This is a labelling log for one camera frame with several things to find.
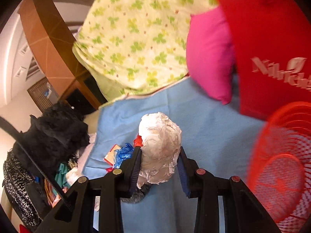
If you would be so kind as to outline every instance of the pink pillow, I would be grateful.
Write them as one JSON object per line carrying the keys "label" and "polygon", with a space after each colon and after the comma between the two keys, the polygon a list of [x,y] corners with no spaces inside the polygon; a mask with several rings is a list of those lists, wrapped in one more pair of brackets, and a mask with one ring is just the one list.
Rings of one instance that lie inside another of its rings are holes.
{"label": "pink pillow", "polygon": [[229,25],[220,7],[191,18],[186,48],[190,76],[212,98],[231,101],[235,53]]}

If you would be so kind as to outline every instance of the white wall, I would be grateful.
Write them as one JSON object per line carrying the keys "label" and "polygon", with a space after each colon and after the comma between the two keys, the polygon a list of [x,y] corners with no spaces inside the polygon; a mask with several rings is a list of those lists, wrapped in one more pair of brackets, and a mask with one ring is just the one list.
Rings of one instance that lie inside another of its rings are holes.
{"label": "white wall", "polygon": [[[0,116],[9,121],[18,131],[27,131],[30,127],[29,115],[41,116],[41,111],[26,90],[21,91],[10,103],[0,108]],[[15,140],[0,129],[0,197],[2,194],[3,163],[7,152],[12,148]]]}
{"label": "white wall", "polygon": [[[55,6],[67,23],[83,22],[90,9],[90,6],[76,3],[55,2]],[[21,66],[28,69],[32,58],[30,50],[25,55],[20,54],[26,38],[17,12],[18,7],[0,32],[0,107],[8,104],[18,92],[30,88],[43,77],[37,73],[27,82],[26,72],[21,77],[14,77]]]}

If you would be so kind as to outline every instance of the black cable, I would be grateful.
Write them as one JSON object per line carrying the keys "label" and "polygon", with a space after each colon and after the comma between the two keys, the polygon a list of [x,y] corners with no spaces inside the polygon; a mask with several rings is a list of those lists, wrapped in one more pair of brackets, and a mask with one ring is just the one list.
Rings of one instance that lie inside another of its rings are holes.
{"label": "black cable", "polygon": [[44,178],[48,180],[48,182],[52,185],[52,187],[56,190],[57,194],[59,194],[60,198],[63,200],[66,207],[72,212],[73,206],[68,201],[66,194],[52,177],[49,172],[45,172],[43,169],[44,167],[40,164],[39,160],[36,159],[35,155],[28,149],[27,143],[24,141],[21,133],[19,133],[7,120],[3,117],[0,117],[0,127],[7,132],[11,137],[13,137],[21,149],[26,153],[29,159],[33,162],[35,167],[40,171]]}

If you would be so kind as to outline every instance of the clothing pile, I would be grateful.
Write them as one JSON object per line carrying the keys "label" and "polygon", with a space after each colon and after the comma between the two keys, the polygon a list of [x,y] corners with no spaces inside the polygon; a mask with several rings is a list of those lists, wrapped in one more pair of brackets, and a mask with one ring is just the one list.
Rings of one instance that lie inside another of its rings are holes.
{"label": "clothing pile", "polygon": [[[70,106],[57,103],[41,117],[30,118],[31,127],[21,133],[23,141],[27,143],[26,149],[30,150],[34,160],[55,178],[62,189],[69,188],[65,176],[70,169],[78,166],[81,149],[89,144],[88,125],[83,122],[83,116]],[[18,141],[8,152],[3,172],[4,190],[12,207],[24,225],[30,231],[35,231],[52,209],[56,191],[28,158]]]}

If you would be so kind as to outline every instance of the colorful cloth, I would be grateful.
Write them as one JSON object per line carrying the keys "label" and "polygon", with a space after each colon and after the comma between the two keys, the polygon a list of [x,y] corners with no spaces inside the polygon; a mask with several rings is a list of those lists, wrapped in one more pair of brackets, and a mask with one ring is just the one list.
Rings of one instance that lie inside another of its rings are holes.
{"label": "colorful cloth", "polygon": [[49,205],[52,206],[52,204],[55,200],[55,195],[53,193],[52,185],[46,179],[44,179],[44,190],[46,193],[46,197],[48,198]]}
{"label": "colorful cloth", "polygon": [[[68,172],[69,172],[68,166],[61,163],[59,165],[59,170],[55,175],[55,180],[61,188],[64,188],[64,187],[69,188],[70,187],[70,185],[67,183],[67,179],[66,179],[66,173],[68,173]],[[53,193],[55,196],[57,195],[57,192],[55,189],[53,189]]]}
{"label": "colorful cloth", "polygon": [[73,52],[108,101],[183,78],[190,15],[216,0],[95,0]]}
{"label": "colorful cloth", "polygon": [[[68,187],[64,187],[64,188],[63,188],[64,193],[67,193],[68,190],[69,190]],[[61,200],[61,197],[60,197],[60,195],[58,194],[58,195],[56,196],[56,198],[55,198],[53,204],[52,204],[52,207],[54,208],[54,207],[56,206],[56,204],[57,204],[60,200]]]}

